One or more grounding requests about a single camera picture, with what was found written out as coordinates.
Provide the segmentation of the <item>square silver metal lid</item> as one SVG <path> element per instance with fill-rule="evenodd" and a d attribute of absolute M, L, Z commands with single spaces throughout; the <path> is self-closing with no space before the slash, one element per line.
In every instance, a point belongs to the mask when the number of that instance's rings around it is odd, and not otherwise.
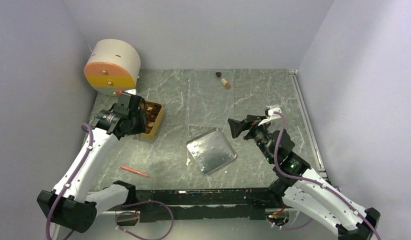
<path fill-rule="evenodd" d="M 186 147 L 203 175 L 209 175 L 237 158 L 237 153 L 218 128 L 188 140 Z"/>

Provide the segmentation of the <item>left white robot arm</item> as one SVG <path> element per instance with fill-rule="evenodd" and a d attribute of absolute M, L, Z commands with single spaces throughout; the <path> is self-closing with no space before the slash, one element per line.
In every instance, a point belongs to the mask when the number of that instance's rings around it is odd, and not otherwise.
<path fill-rule="evenodd" d="M 93 194 L 89 189 L 118 141 L 146 131 L 146 108 L 144 98 L 123 92 L 109 110 L 99 111 L 91 124 L 82 124 L 88 137 L 80 152 L 52 190 L 42 190 L 36 200 L 46 217 L 47 239 L 52 238 L 52 223 L 84 233 L 103 212 L 115 206 L 131 210 L 136 205 L 136 187 L 130 183 L 118 180 Z"/>

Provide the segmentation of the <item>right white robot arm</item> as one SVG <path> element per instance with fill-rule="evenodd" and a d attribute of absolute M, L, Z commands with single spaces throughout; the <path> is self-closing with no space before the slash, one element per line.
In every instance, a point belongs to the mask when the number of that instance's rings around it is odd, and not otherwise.
<path fill-rule="evenodd" d="M 232 138 L 246 132 L 244 140 L 253 140 L 278 179 L 268 188 L 268 201 L 276 208 L 283 204 L 295 208 L 325 226 L 339 240 L 370 240 L 381 236 L 377 226 L 381 214 L 373 207 L 364 208 L 343 195 L 323 179 L 310 164 L 297 155 L 295 143 L 285 129 L 269 132 L 269 116 L 247 115 L 243 120 L 227 120 Z"/>

